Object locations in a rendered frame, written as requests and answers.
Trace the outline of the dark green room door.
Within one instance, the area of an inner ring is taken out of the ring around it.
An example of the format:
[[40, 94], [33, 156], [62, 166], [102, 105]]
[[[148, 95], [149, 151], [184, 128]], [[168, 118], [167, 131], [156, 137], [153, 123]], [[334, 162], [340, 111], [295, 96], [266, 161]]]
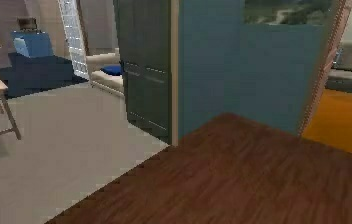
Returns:
[[169, 143], [170, 0], [113, 0], [128, 122]]

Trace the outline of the beige sofa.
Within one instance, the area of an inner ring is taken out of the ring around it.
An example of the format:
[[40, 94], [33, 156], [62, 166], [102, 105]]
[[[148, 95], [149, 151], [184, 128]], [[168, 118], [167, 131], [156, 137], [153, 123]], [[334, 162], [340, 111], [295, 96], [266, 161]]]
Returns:
[[86, 57], [89, 73], [89, 83], [92, 87], [106, 90], [112, 94], [123, 97], [124, 86], [121, 75], [109, 75], [103, 71], [106, 66], [119, 66], [119, 53], [105, 53]]

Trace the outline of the blue cushion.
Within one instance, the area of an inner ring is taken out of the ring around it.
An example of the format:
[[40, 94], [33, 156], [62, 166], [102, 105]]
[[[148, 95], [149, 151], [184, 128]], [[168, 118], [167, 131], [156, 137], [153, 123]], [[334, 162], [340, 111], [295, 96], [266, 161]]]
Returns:
[[120, 65], [108, 65], [102, 67], [101, 71], [111, 76], [120, 76], [122, 74], [122, 69]]

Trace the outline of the framed landscape picture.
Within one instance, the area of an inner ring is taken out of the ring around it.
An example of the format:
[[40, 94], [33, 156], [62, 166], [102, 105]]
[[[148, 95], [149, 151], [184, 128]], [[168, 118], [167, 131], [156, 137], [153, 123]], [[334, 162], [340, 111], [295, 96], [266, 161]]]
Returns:
[[266, 25], [323, 25], [332, 0], [245, 0], [244, 22]]

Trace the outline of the small dark box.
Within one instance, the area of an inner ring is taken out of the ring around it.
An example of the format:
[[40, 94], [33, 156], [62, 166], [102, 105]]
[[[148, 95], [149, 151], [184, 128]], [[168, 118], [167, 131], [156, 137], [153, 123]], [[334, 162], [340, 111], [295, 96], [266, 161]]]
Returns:
[[33, 17], [18, 18], [17, 23], [21, 31], [37, 30], [37, 20]]

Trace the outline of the grey sofa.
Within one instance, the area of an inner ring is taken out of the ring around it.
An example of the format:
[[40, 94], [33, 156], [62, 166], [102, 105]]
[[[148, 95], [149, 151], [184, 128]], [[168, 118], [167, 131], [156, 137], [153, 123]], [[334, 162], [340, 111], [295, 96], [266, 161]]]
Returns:
[[340, 44], [325, 88], [352, 94], [352, 42]]

